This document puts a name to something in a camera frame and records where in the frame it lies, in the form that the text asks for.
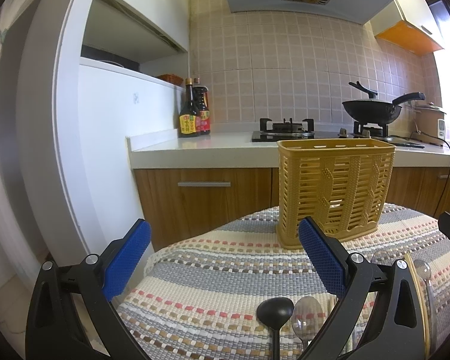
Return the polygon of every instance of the yellow plastic basket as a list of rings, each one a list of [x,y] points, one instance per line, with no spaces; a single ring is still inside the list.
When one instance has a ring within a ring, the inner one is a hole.
[[[298,225],[311,216],[323,232],[348,241],[377,229],[395,147],[376,139],[278,142],[280,217],[285,249],[301,249]]]

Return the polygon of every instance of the striped tablecloth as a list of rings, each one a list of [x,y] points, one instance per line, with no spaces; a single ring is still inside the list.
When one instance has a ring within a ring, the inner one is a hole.
[[[268,359],[270,333],[255,315],[263,300],[312,295],[327,312],[330,295],[303,250],[280,248],[277,220],[278,208],[267,209],[150,257],[144,279],[118,313],[152,360]],[[442,342],[450,332],[450,242],[435,219],[385,204],[375,233],[343,245],[369,260],[385,249],[393,259],[410,251],[413,259],[428,261]],[[372,300],[358,321],[358,336]],[[289,321],[281,330],[281,358],[296,359],[301,350]]]

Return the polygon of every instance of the soy sauce bottle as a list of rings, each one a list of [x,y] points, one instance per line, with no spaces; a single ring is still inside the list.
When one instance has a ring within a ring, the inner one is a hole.
[[[200,84],[200,78],[193,80],[194,102],[200,112],[201,118],[201,135],[210,134],[210,110],[208,109],[208,89]]]
[[[192,138],[200,135],[201,119],[199,111],[193,103],[192,79],[185,79],[185,103],[180,111],[179,119],[181,138]]]

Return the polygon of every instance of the screw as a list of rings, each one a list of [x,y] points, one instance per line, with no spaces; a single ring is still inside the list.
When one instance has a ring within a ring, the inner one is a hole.
[[[85,259],[85,262],[90,266],[94,265],[97,261],[98,261],[98,256],[96,254],[90,254]]]
[[[402,259],[398,259],[397,260],[397,266],[400,269],[406,269],[407,268],[407,263],[405,261],[403,261]]]
[[[354,253],[350,257],[354,263],[360,264],[363,262],[363,256],[358,253]]]
[[[48,271],[48,270],[52,269],[52,266],[53,266],[53,262],[51,262],[51,261],[45,261],[45,262],[43,263],[43,265],[42,265],[42,269],[43,269],[44,271]]]

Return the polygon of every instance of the wok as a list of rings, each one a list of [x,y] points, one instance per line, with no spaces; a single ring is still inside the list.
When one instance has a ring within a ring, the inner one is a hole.
[[[349,100],[342,103],[346,112],[363,125],[374,123],[382,127],[390,124],[399,117],[402,110],[400,104],[410,100],[425,100],[423,93],[413,92],[397,97],[389,103],[384,100],[376,100],[378,92],[365,88],[360,81],[357,81],[356,84],[353,82],[348,84],[368,95],[368,99]]]

